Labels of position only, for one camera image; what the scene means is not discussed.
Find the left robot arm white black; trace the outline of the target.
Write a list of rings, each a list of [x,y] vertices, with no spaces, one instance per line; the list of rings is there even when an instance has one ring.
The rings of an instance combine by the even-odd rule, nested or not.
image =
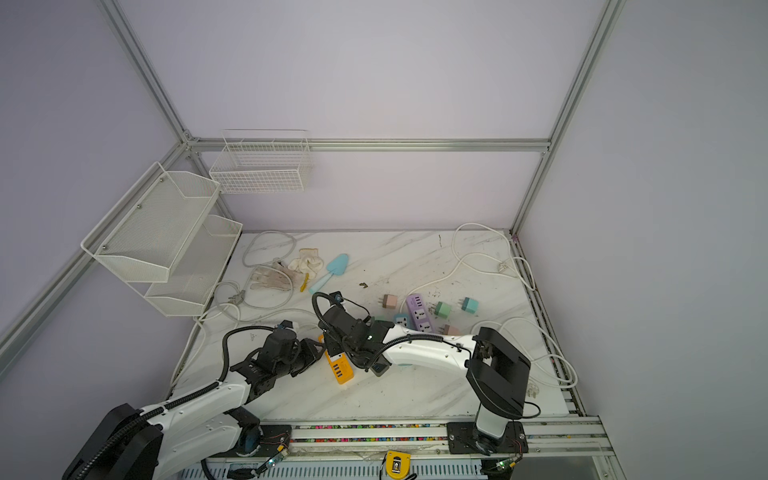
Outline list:
[[[325,353],[288,320],[235,328],[222,336],[222,369],[211,383],[141,408],[109,411],[63,476],[66,479],[166,479],[233,450],[251,454],[267,440],[248,404],[283,377],[296,377]]]

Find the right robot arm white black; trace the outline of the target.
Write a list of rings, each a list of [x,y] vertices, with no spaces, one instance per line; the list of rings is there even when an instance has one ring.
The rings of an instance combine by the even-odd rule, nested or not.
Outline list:
[[[358,369],[383,375],[395,365],[415,365],[465,377],[479,400],[474,434],[487,448],[501,444],[507,426],[524,418],[531,361],[497,330],[450,336],[408,329],[391,321],[357,319],[339,292],[317,292],[312,309],[324,341]]]

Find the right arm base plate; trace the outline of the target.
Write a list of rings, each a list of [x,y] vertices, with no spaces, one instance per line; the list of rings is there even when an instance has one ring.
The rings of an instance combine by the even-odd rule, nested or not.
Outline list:
[[[529,452],[523,424],[510,421],[504,434],[494,438],[482,433],[472,422],[449,422],[446,425],[448,449],[451,454],[479,454],[484,456],[520,454]]]

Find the green plug adapter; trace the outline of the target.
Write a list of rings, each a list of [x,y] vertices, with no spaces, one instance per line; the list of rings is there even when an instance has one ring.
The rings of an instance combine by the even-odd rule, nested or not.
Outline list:
[[[452,306],[449,303],[439,301],[434,305],[433,311],[436,317],[448,319],[452,312]]]

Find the teal power strip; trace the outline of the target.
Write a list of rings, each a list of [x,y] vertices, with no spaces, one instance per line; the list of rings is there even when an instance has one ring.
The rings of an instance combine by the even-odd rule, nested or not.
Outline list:
[[[412,320],[408,314],[402,313],[402,314],[396,314],[394,316],[394,322],[397,325],[400,325],[406,329],[412,329]]]

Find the orange power strip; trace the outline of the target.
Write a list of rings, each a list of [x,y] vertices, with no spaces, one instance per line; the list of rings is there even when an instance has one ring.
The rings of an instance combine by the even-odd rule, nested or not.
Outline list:
[[[335,355],[325,352],[325,357],[338,384],[343,385],[354,378],[354,369],[344,352]]]

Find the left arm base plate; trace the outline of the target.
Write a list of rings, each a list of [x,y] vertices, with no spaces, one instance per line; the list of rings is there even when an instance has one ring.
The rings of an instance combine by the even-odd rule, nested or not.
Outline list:
[[[260,425],[244,427],[234,452],[240,457],[271,457],[280,447],[288,447],[291,439],[290,425]]]

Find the pink plug adapter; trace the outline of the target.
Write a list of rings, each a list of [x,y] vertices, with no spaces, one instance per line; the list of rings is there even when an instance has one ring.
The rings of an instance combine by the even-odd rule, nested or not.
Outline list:
[[[395,309],[398,306],[399,298],[393,294],[385,294],[382,299],[382,306],[385,309]]]
[[[461,330],[452,325],[444,325],[440,330],[440,333],[445,336],[461,336],[462,335]]]

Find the purple power strip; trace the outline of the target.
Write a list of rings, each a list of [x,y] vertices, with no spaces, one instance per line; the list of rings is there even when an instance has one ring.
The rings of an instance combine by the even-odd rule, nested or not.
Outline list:
[[[429,308],[420,294],[411,294],[406,298],[406,306],[414,329],[421,333],[435,333],[435,327]]]

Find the teal plug adapter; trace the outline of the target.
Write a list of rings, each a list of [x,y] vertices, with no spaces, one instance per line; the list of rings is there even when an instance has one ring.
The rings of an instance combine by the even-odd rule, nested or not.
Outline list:
[[[477,313],[478,309],[479,309],[479,302],[476,299],[471,297],[465,297],[463,299],[461,303],[462,311],[468,314],[474,315]]]

